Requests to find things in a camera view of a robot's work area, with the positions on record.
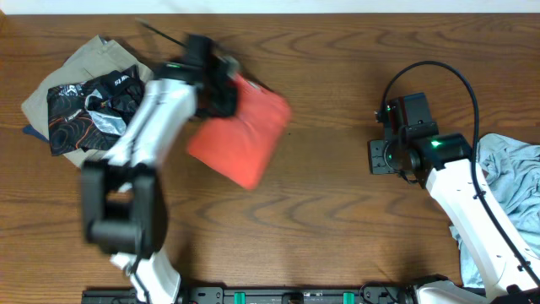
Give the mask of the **red printed t-shirt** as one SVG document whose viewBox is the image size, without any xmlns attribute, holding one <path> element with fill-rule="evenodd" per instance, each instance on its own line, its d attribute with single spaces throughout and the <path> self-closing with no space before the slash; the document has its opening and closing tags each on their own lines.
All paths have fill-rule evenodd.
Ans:
<svg viewBox="0 0 540 304">
<path fill-rule="evenodd" d="M 244 189 L 253 190 L 273 157 L 292 110 L 281 95 L 239 74 L 235 84 L 239 90 L 236 113 L 207 120 L 190 139 L 187 152 Z"/>
</svg>

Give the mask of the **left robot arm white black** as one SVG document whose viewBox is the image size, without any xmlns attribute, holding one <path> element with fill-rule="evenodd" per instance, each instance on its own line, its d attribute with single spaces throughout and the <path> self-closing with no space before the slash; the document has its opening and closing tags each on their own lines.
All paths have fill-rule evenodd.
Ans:
<svg viewBox="0 0 540 304">
<path fill-rule="evenodd" d="M 239 71 L 231 56 L 164 63 L 146 83 L 126 132 L 101 158 L 81 167 L 84 239 L 124 272 L 139 303 L 181 300 L 181 275 L 164 249 L 168 213 L 159 169 L 195 116 L 200 91 L 235 98 Z"/>
</svg>

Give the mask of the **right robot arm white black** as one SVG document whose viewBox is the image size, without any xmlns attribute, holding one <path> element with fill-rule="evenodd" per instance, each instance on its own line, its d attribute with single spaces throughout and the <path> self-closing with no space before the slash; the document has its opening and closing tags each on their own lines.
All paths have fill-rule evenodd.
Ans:
<svg viewBox="0 0 540 304">
<path fill-rule="evenodd" d="M 479 295 L 435 277 L 401 291 L 401 303 L 537 303 L 539 257 L 520 236 L 492 194 L 472 148 L 459 134 L 372 140 L 375 175 L 413 174 L 445 211 L 469 251 L 482 282 Z"/>
</svg>

